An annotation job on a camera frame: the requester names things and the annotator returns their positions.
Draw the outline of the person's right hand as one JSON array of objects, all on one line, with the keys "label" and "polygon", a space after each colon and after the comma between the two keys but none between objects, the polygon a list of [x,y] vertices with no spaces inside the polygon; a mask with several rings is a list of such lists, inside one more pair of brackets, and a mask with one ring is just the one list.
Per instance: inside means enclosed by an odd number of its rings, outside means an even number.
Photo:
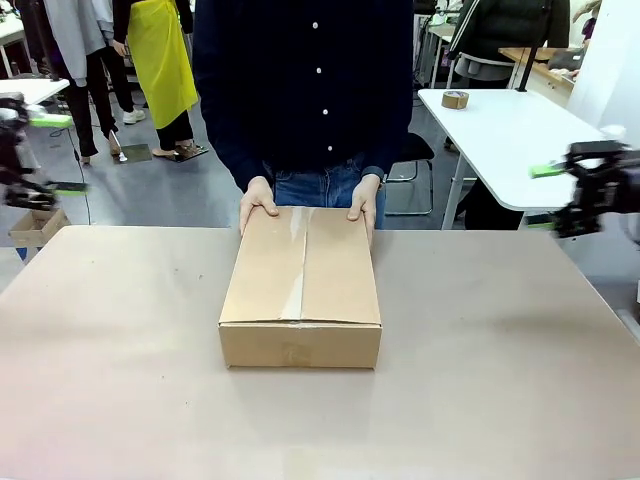
[{"label": "person's right hand", "polygon": [[256,176],[250,180],[247,190],[240,200],[239,231],[241,236],[244,235],[250,215],[256,208],[263,209],[271,217],[279,215],[271,186],[263,176]]}]

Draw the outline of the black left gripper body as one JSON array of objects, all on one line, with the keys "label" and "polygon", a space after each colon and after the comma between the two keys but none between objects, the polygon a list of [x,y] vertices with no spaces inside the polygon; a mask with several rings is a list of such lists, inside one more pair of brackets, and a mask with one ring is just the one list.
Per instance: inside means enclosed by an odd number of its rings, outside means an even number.
[{"label": "black left gripper body", "polygon": [[26,178],[32,170],[22,166],[17,150],[21,142],[19,131],[1,127],[1,183],[8,187],[34,188],[35,184]]}]

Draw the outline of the person's left hand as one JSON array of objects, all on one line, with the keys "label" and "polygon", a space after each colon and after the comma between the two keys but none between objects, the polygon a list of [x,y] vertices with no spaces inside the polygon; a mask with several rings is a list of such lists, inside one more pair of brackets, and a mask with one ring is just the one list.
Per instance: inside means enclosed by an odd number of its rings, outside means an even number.
[{"label": "person's left hand", "polygon": [[363,218],[369,246],[372,246],[373,242],[379,187],[380,178],[377,175],[364,175],[353,190],[352,203],[347,214],[349,221],[355,222]]}]

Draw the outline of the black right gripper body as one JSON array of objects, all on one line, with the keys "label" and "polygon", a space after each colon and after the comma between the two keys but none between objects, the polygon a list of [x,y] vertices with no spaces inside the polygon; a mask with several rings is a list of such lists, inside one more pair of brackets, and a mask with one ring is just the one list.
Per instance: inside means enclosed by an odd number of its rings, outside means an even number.
[{"label": "black right gripper body", "polygon": [[598,215],[606,213],[634,214],[639,212],[639,163],[627,162],[608,167],[600,174],[596,205]]}]

